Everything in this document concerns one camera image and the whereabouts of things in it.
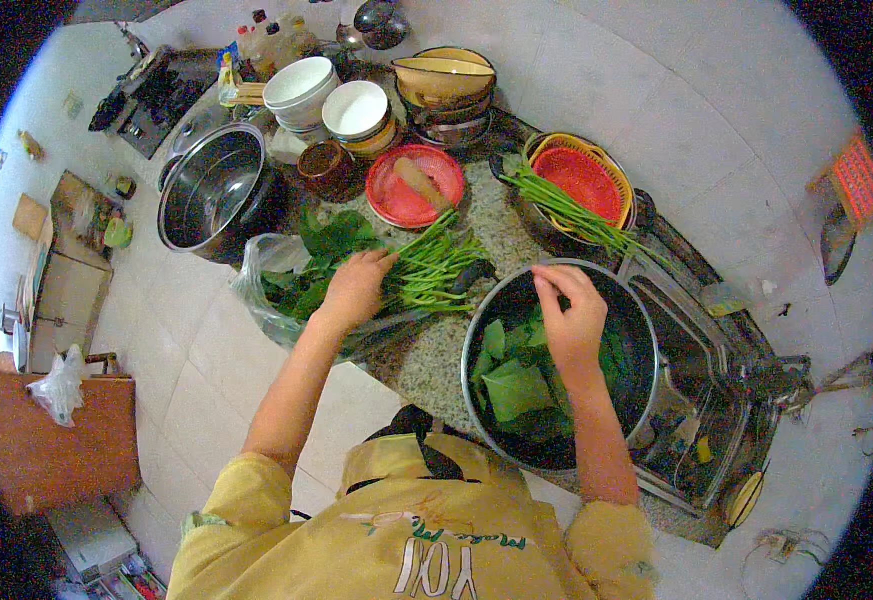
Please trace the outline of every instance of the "orange basket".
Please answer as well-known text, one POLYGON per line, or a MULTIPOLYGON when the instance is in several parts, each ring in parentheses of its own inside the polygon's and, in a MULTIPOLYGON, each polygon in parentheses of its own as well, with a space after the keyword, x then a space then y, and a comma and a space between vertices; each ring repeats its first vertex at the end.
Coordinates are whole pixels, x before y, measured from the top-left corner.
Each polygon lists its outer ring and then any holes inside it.
MULTIPOLYGON (((602 167, 603 171, 605 171, 610 178, 617 194, 620 196, 620 218, 614 223, 614 226, 618 230, 621 230, 622 226, 626 223, 626 217, 629 215, 629 211, 633 206, 633 186, 630 185, 629 179, 626 178, 625 174, 623 174, 620 166, 617 165, 609 154, 599 146, 590 144, 575 135, 572 136, 568 133, 551 133, 544 137, 543 141, 541 141, 539 146, 536 147, 536 150, 533 151, 533 154, 530 155, 529 165, 532 166, 543 152, 550 150, 551 148, 571 148, 577 150, 584 154, 587 159, 596 162, 600 167, 602 167)), ((558 229, 563 229, 556 224, 556 222, 553 222, 553 224, 558 229)))

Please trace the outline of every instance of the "stacked bowls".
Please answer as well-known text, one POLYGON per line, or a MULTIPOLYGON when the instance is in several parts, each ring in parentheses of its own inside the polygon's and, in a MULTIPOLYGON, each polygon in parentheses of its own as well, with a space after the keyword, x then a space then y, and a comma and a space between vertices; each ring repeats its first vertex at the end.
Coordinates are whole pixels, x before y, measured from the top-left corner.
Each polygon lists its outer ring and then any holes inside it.
POLYGON ((323 103, 322 119, 356 159, 375 159, 399 142, 386 92, 372 81, 350 81, 333 90, 323 103))
POLYGON ((464 48, 430 48, 393 62, 406 120, 431 145, 458 148, 486 135, 496 71, 464 48))
POLYGON ((262 102, 287 131, 308 142, 328 139, 323 102, 339 86, 333 63, 324 56, 303 58, 280 69, 262 90, 262 102))

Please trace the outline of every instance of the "pot rim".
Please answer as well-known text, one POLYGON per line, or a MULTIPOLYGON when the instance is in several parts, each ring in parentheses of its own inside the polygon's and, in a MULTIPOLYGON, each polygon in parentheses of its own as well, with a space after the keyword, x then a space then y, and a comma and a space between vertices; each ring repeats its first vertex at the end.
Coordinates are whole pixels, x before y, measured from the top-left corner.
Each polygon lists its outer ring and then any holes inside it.
POLYGON ((263 166, 266 163, 266 146, 263 141, 262 132, 260 129, 254 125, 250 125, 249 123, 237 122, 237 123, 227 123, 226 125, 220 126, 206 135, 203 138, 199 139, 196 143, 190 146, 190 150, 187 150, 186 153, 183 154, 183 157, 179 162, 176 163, 176 166, 169 172, 169 175, 166 177, 166 183, 163 186, 163 194, 160 196, 160 210, 157 213, 157 232, 160 234, 160 240, 164 243, 164 245, 176 253, 196 253, 202 248, 209 246, 211 243, 214 243, 214 239, 221 231, 224 231, 226 227, 229 226, 230 223, 233 222, 234 219, 237 218, 238 213, 242 208, 246 205, 246 202, 250 200, 256 191, 257 184, 260 182, 260 174, 262 174, 263 166), (184 172, 187 163, 192 160, 194 156, 199 154, 199 152, 206 147, 207 144, 212 142, 214 139, 221 138, 226 136, 227 134, 234 132, 246 132, 253 136, 260 144, 260 164, 257 166, 256 172, 256 180, 254 181, 253 187, 250 189, 249 193, 246 194, 246 197, 243 198, 239 204, 234 208, 233 214, 230 215, 230 218, 226 220, 226 222, 211 235, 206 238, 199 244, 195 246, 177 246, 169 239, 169 236, 166 235, 166 227, 164 223, 164 219, 166 217, 166 201, 169 199, 169 193, 172 191, 173 186, 176 184, 178 179, 180 178, 180 174, 184 172))
MULTIPOLYGON (((578 258, 547 258, 545 260, 539 261, 539 263, 534 264, 543 264, 543 265, 560 265, 560 264, 570 264, 576 265, 579 267, 586 267, 587 269, 592 269, 598 271, 605 276, 608 276, 614 282, 617 282, 623 290, 626 291, 627 294, 630 295, 631 298, 636 303, 636 306, 640 307, 640 314, 643 315, 643 319, 646 322, 646 326, 649 329, 649 338, 652 344, 653 351, 653 374, 652 374, 652 383, 649 386, 649 393, 646 395, 646 406, 643 408, 643 414, 640 415, 640 418, 637 420, 633 429, 626 435, 626 441, 629 442, 630 438, 633 434, 640 429, 640 427, 644 424, 647 418, 647 413, 649 412, 649 406, 652 402, 653 397, 656 396, 656 388, 658 385, 659 379, 659 371, 660 371, 660 351, 659 346, 656 341, 656 331, 653 329, 653 321, 649 318, 649 313, 646 312, 646 306, 643 306, 643 302, 640 300, 640 297, 636 295, 635 292, 627 285, 624 281, 621 281, 618 276, 612 273, 610 270, 604 269, 600 267, 598 264, 590 262, 588 260, 580 260, 578 258)), ((525 267, 521 267, 511 274, 504 277, 497 283, 492 290, 489 291, 488 294, 483 298, 483 301, 479 303, 477 310, 473 313, 473 317, 470 318, 470 325, 466 330, 466 337, 463 340, 463 352, 460 354, 459 359, 459 381, 460 385, 463 388, 463 399, 465 400, 467 413, 470 415, 470 419, 473 421, 474 426, 477 428, 478 434, 486 441, 486 443, 493 449, 497 454, 502 456, 507 461, 515 463, 520 468, 524 468, 527 471, 538 473, 538 474, 552 474, 552 475, 566 475, 566 474, 574 474, 576 472, 575 468, 540 468, 533 466, 532 464, 528 464, 523 462, 516 457, 510 455, 508 452, 503 450, 496 441, 489 435, 486 429, 483 427, 482 422, 479 420, 479 416, 477 415, 476 409, 473 407, 473 399, 470 396, 470 386, 469 386, 469 373, 467 372, 467 362, 469 359, 470 346, 472 345, 473 338, 476 335, 477 322, 479 318, 482 316, 483 311, 486 310, 486 307, 489 306, 491 300, 495 298, 504 287, 513 282, 513 280, 523 273, 529 271, 530 266, 527 265, 525 267)))

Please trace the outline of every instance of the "pot lid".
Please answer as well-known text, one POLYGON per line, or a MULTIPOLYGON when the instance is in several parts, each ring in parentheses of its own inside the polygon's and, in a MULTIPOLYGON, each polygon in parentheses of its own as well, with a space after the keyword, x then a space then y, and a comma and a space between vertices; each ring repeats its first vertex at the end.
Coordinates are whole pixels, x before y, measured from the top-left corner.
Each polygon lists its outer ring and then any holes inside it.
POLYGON ((185 154, 187 150, 190 150, 206 134, 219 128, 221 125, 225 125, 229 121, 230 110, 218 103, 213 104, 210 108, 183 122, 176 137, 173 138, 173 147, 170 155, 185 154))

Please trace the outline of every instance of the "white tiled floor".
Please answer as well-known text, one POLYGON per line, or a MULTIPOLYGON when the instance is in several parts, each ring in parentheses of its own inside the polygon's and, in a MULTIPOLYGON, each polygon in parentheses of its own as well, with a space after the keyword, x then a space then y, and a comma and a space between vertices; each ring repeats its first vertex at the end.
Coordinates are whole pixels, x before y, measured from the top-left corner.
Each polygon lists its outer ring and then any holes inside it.
MULTIPOLYGON (((180 522, 199 510, 235 456, 287 352, 252 321, 228 281, 235 272, 167 250, 156 234, 157 192, 127 207, 133 243, 117 250, 114 278, 92 350, 116 352, 137 380, 144 486, 114 498, 119 513, 169 580, 180 522)), ((292 508, 313 515, 334 501, 347 450, 389 424, 400 398, 346 363, 334 366, 293 477, 292 508)), ((568 524, 579 498, 527 476, 533 496, 568 524)))

